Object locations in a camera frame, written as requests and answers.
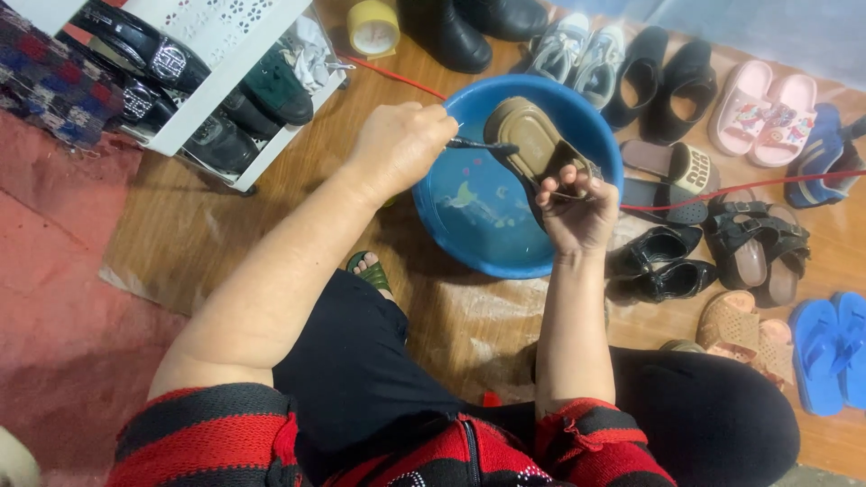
blue plastic basin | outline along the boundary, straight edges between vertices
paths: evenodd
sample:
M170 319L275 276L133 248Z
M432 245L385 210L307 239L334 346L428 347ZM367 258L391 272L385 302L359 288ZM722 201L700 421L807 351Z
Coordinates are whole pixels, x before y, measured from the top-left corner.
M554 81L496 76L458 91L444 106L461 124L460 135L483 140L488 116L512 96L544 110L563 137L622 191L623 161L607 123L580 95ZM506 279L550 274L550 239L535 223L520 182L488 151L446 149L412 188L412 196L436 243L472 269Z

white sneaker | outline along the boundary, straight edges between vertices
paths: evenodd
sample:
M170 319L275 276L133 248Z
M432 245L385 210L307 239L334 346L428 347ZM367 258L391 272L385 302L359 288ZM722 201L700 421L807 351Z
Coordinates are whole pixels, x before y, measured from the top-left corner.
M586 52L580 59L572 89L580 93L596 110L607 105L617 87L617 73L625 60L623 30L608 25L592 33Z
M583 14L571 14L547 28L534 52L530 75L544 76L565 84L568 74L580 62L590 37L590 19Z

zipper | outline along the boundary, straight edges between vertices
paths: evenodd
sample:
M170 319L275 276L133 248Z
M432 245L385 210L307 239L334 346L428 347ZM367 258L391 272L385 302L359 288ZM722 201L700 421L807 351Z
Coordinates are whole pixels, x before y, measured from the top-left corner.
M478 442L475 440L475 430L468 421L461 421L466 432L466 442L469 444L469 475L472 477L472 487L481 487L481 465L478 462Z

white shoe rack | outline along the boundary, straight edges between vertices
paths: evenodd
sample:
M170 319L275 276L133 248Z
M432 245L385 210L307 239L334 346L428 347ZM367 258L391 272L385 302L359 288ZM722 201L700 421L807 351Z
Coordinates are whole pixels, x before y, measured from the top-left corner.
M14 0L10 6L35 26L56 34L85 3L84 0ZM312 0L129 0L123 10L179 40L208 64L210 76L178 103L178 112L158 133L136 133L140 145L167 156L187 160L182 145L217 109L229 92L288 30L300 15L319 22ZM328 61L336 62L331 49ZM334 70L328 83L313 95L316 111L346 79ZM260 141L260 153L240 176L192 161L228 186L249 190L265 169L303 127L285 126L270 141Z

red and black striped sweater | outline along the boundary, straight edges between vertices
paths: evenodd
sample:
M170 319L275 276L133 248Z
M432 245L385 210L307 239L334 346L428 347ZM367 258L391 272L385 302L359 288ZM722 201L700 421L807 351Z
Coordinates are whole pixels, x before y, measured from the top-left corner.
M291 400L259 384L184 389L150 401L118 437L110 486L301 487ZM528 451L496 427L459 416L433 439L373 458L326 486L670 487L634 419L576 399L536 426Z

